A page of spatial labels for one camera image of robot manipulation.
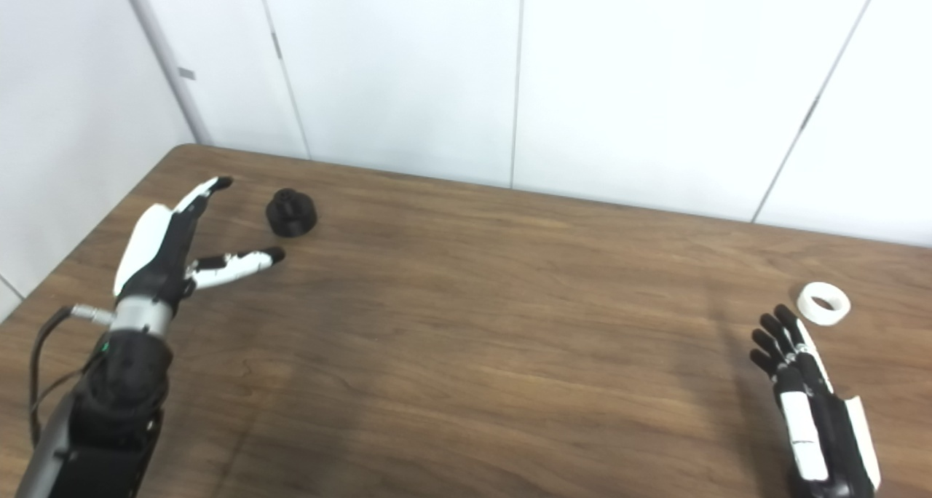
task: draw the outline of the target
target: black cylindrical object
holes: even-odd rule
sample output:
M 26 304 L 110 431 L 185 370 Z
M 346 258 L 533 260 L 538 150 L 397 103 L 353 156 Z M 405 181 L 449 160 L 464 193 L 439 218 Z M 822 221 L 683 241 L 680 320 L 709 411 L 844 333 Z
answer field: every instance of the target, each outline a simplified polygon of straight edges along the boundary
M 310 196 L 294 189 L 282 189 L 275 193 L 266 217 L 272 232 L 284 238 L 306 234 L 317 225 L 317 210 Z

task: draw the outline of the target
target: white tape roll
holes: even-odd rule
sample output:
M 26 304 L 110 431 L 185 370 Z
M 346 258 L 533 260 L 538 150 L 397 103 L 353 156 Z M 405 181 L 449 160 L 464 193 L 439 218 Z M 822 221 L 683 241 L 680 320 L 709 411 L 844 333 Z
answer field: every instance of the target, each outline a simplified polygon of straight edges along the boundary
M 816 298 L 824 300 L 832 306 L 831 309 L 816 303 Z M 841 322 L 851 310 L 851 300 L 848 296 L 831 283 L 812 282 L 802 287 L 799 293 L 799 299 L 796 300 L 796 307 L 802 312 L 806 319 L 816 325 L 835 325 Z

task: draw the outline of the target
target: robotic hand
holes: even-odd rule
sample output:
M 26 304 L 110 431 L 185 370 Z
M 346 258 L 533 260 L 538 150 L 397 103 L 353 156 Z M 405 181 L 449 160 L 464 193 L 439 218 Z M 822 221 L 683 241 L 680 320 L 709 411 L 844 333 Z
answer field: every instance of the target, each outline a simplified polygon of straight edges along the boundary
M 64 307 L 39 330 L 30 364 L 30 426 L 36 447 L 17 498 L 133 497 L 159 439 L 167 397 L 167 327 L 182 299 L 284 259 L 277 247 L 227 253 L 186 265 L 197 219 L 210 195 L 233 183 L 216 177 L 196 186 L 174 209 L 156 204 L 140 217 L 114 282 L 116 309 Z M 38 421 L 38 360 L 51 331 L 70 316 L 107 325 L 74 388 L 59 402 L 46 429 Z
M 864 406 L 835 395 L 802 321 L 779 305 L 751 335 L 755 362 L 773 382 L 796 462 L 798 498 L 872 498 L 880 487 Z

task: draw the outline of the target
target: wooden table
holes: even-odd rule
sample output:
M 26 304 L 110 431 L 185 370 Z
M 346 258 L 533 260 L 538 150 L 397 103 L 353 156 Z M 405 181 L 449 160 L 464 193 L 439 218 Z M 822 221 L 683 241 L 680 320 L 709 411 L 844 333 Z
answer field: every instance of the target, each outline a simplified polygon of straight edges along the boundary
M 930 250 L 183 146 L 0 325 L 0 495 L 31 452 L 38 326 L 111 306 L 136 218 L 216 174 L 236 183 L 192 257 L 288 257 L 183 303 L 143 498 L 783 497 L 789 448 L 746 356 L 760 313 L 809 280 L 852 298 L 812 332 L 865 400 L 882 496 L 932 494 Z M 320 223 L 276 240 L 265 206 L 286 186 Z M 44 383 L 99 334 L 63 325 Z

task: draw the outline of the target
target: white wall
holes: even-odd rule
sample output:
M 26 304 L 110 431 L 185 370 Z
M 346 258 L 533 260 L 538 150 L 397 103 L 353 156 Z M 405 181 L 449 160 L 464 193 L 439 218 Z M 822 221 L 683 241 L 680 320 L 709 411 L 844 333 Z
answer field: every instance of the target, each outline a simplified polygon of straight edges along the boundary
M 508 186 L 520 0 L 267 0 L 313 159 Z
M 932 4 L 873 0 L 758 221 L 932 246 Z
M 0 0 L 0 275 L 14 289 L 190 140 L 128 0 Z
M 865 0 L 525 0 L 515 187 L 750 221 Z
M 306 159 L 262 0 L 138 1 L 203 143 Z
M 13 292 L 13 289 L 7 287 L 6 283 L 0 280 L 0 322 L 9 316 L 13 309 L 20 304 L 20 297 Z

